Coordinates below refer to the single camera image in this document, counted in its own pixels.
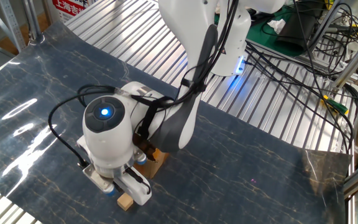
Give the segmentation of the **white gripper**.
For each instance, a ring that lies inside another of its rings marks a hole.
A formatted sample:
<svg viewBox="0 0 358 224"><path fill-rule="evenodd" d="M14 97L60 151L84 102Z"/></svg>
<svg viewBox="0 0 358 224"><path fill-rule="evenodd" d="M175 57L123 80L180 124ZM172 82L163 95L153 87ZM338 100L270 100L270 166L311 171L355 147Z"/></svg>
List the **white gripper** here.
<svg viewBox="0 0 358 224"><path fill-rule="evenodd" d="M144 205L152 196L149 181L134 168L135 163L144 164L146 156L127 139L91 138L84 136L77 145L85 150L90 163L83 173L106 195L121 188L135 203Z"/></svg>

